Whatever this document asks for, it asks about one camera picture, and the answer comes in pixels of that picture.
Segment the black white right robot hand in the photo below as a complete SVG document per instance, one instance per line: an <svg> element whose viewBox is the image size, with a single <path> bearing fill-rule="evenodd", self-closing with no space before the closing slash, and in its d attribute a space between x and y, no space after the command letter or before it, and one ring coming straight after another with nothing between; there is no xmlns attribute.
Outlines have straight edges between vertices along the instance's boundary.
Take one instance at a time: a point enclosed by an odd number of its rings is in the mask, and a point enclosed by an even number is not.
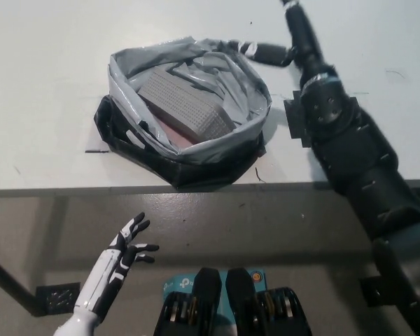
<svg viewBox="0 0 420 336"><path fill-rule="evenodd" d="M270 43L237 40L228 41L227 46L260 64L284 68L295 63L302 72L301 86L316 76L323 74L336 76L335 68L324 60L319 41L300 2L283 1L282 4L292 38L290 48Z"/></svg>

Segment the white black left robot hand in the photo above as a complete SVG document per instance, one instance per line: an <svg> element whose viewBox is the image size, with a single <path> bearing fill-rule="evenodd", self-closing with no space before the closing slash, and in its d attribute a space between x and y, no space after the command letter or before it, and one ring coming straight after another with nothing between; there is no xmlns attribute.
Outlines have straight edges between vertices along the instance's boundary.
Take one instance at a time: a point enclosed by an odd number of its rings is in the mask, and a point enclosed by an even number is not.
<svg viewBox="0 0 420 336"><path fill-rule="evenodd" d="M150 221L145 219L145 213L141 212L131 219L114 237L113 241L105 250L108 258L106 275L109 283L124 281L133 262L153 263L154 257L147 255L147 252L156 252L159 246L155 244L135 244L134 238L149 225Z"/></svg>

